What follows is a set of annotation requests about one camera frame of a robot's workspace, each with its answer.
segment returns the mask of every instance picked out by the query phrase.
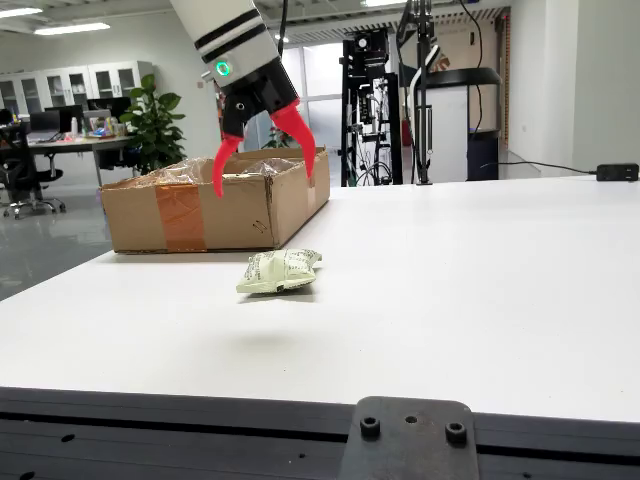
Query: snack bag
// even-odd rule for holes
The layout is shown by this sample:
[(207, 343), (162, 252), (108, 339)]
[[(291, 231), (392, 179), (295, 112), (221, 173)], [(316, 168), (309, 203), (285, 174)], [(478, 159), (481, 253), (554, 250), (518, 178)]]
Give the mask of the snack bag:
[(316, 279), (313, 265), (322, 255), (313, 250), (275, 250), (258, 253), (236, 286), (238, 293), (277, 293), (300, 288)]

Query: bolt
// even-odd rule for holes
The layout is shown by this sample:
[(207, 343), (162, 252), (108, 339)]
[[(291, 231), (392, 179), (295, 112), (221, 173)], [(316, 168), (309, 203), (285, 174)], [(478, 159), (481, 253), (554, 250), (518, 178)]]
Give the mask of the bolt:
[(380, 436), (380, 421), (374, 417), (364, 417), (360, 420), (360, 433), (365, 438), (378, 438)]
[(461, 423), (448, 423), (445, 427), (447, 442), (452, 445), (464, 446), (467, 444), (467, 429)]

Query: green indicator light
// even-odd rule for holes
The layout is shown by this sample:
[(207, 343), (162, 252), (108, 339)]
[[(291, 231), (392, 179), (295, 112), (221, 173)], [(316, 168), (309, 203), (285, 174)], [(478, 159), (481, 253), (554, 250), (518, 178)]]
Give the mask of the green indicator light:
[(216, 70), (223, 77), (228, 77), (231, 73), (231, 67), (229, 67), (229, 64), (227, 62), (218, 62), (218, 64), (216, 65)]

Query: white cabinet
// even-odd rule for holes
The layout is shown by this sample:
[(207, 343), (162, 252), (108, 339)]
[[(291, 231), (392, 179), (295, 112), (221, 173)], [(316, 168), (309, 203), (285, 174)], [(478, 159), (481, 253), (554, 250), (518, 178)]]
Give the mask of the white cabinet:
[(142, 77), (150, 73), (153, 67), (147, 62), (89, 65), (95, 98), (128, 97), (131, 90), (141, 86)]
[(0, 76), (0, 107), (15, 115), (42, 112), (43, 91), (38, 72)]
[(129, 97), (150, 73), (150, 63), (132, 61), (0, 75), (0, 108), (23, 116), (68, 105), (88, 110), (92, 98)]
[(82, 105), (87, 109), (87, 100), (94, 98), (89, 67), (60, 68), (39, 73), (41, 90), (46, 93), (45, 107)]

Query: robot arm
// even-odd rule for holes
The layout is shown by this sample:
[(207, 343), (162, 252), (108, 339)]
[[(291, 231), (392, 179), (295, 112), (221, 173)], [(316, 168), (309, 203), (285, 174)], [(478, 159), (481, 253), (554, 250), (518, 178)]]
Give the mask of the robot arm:
[(244, 126), (267, 111), (273, 123), (302, 147), (307, 177), (313, 173), (315, 141), (297, 110), (298, 94), (252, 0), (171, 0), (202, 60), (226, 95), (223, 142), (213, 167), (222, 196), (227, 159), (244, 138)]

